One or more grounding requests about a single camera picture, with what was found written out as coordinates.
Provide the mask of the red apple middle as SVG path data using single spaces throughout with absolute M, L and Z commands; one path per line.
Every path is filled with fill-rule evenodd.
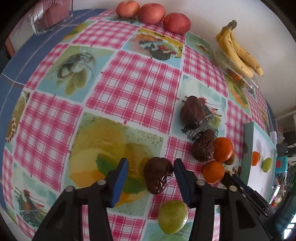
M 157 24 L 165 16 L 165 8 L 161 4 L 150 3 L 143 5 L 138 11 L 138 20 L 145 24 Z

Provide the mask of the red apple left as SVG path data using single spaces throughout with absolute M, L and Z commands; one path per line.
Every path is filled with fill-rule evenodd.
M 137 1 L 122 1 L 116 7 L 116 14 L 121 18 L 133 18 L 140 10 L 140 5 Z

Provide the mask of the teal small box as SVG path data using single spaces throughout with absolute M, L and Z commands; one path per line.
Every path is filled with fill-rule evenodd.
M 275 177 L 278 178 L 280 174 L 285 173 L 288 169 L 288 157 L 286 155 L 276 158 Z

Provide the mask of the red apple right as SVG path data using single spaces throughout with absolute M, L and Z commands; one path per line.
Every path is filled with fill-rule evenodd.
M 164 18 L 163 25 L 167 31 L 183 35 L 190 30 L 191 21 L 184 14 L 171 13 Z

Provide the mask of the pink checkered tablecloth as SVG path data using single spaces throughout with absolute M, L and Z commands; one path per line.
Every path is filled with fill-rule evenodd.
M 202 176 L 190 153 L 180 110 L 196 96 L 211 128 L 242 158 L 244 125 L 268 127 L 267 104 L 212 62 L 209 44 L 161 25 L 121 20 L 113 10 L 78 11 L 52 33 L 32 36 L 1 73 L 1 206 L 26 238 L 69 185 L 87 187 L 122 157 L 129 173 L 109 210 L 115 240 L 187 240 L 193 222 L 161 231 L 158 209 L 180 199 L 175 180 L 148 192 L 142 169 L 152 157 L 181 158 Z

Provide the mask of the yellow banana bunch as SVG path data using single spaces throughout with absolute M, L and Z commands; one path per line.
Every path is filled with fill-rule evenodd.
M 251 56 L 234 38 L 233 30 L 236 28 L 236 20 L 232 20 L 222 27 L 220 33 L 216 35 L 216 41 L 223 52 L 234 64 L 235 69 L 242 75 L 252 78 L 255 72 L 263 76 L 263 69 L 257 60 Z

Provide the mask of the red apple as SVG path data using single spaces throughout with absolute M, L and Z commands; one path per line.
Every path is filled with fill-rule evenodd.
M 183 35 L 190 30 L 191 21 L 184 14 L 171 13 L 164 18 L 163 25 L 167 31 Z
M 161 4 L 150 3 L 143 5 L 138 11 L 138 20 L 145 24 L 157 24 L 165 16 L 165 8 Z
M 116 7 L 116 14 L 121 18 L 133 18 L 140 10 L 140 5 L 137 1 L 122 1 Z

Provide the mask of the clear plastic fruit container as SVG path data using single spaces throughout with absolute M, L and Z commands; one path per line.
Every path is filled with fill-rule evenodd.
M 246 88 L 247 90 L 259 88 L 257 83 L 252 78 L 249 78 L 239 72 L 239 69 L 235 67 L 232 60 L 217 44 L 213 47 L 213 58 L 216 65 L 219 66 L 224 73 L 236 81 L 241 88 Z

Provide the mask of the dark brown avocado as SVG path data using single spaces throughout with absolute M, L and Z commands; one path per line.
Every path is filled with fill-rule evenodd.
M 192 156 L 199 162 L 209 161 L 214 155 L 215 135 L 211 129 L 205 130 L 191 148 Z
M 185 125 L 184 132 L 196 130 L 203 123 L 205 116 L 201 101 L 195 96 L 189 96 L 180 111 L 180 119 Z
M 173 165 L 166 158 L 153 157 L 144 166 L 144 179 L 147 189 L 154 195 L 164 191 L 172 176 Z

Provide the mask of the pink flower bouquet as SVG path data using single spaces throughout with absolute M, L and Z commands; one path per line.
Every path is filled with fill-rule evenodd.
M 39 1 L 29 14 L 30 24 L 36 35 L 51 32 L 60 23 L 73 16 L 72 0 Z

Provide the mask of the small brown kiwi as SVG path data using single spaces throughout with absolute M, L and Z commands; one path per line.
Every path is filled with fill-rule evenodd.
M 233 165 L 234 163 L 236 162 L 236 153 L 233 151 L 231 157 L 224 162 L 224 164 L 228 165 L 228 166 L 231 166 Z

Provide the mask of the green pear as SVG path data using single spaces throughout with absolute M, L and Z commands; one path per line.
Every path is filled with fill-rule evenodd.
M 158 212 L 158 224 L 166 234 L 180 231 L 188 219 L 188 208 L 181 200 L 165 202 Z
M 264 173 L 268 173 L 271 171 L 273 166 L 273 160 L 272 158 L 268 157 L 262 162 L 261 169 Z

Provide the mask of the orange tangerine in tray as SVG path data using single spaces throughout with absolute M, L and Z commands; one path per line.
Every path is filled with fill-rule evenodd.
M 260 162 L 260 152 L 253 151 L 252 152 L 252 159 L 251 159 L 251 165 L 252 166 L 257 166 Z

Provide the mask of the orange tangerine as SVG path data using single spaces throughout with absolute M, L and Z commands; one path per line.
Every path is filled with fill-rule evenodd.
M 226 137 L 218 137 L 214 141 L 213 158 L 219 162 L 227 161 L 233 153 L 233 144 Z
M 253 151 L 252 152 L 252 159 L 251 159 L 251 165 L 252 166 L 257 166 L 260 162 L 260 152 Z
M 209 184 L 219 183 L 223 179 L 224 174 L 224 166 L 219 161 L 210 161 L 202 169 L 202 175 Z

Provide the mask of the teal white tray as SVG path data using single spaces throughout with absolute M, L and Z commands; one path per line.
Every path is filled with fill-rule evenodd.
M 259 164 L 255 167 L 251 165 L 253 151 L 260 152 L 261 156 Z M 275 145 L 261 127 L 254 121 L 246 123 L 240 179 L 245 185 L 257 191 L 266 201 L 270 201 L 273 195 L 276 155 Z M 273 166 L 270 172 L 264 173 L 261 166 L 268 157 L 272 158 Z

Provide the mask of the green pear in tray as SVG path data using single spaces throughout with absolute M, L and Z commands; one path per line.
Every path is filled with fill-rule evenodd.
M 271 171 L 273 166 L 273 160 L 272 158 L 268 157 L 262 162 L 261 169 L 264 173 L 268 173 Z

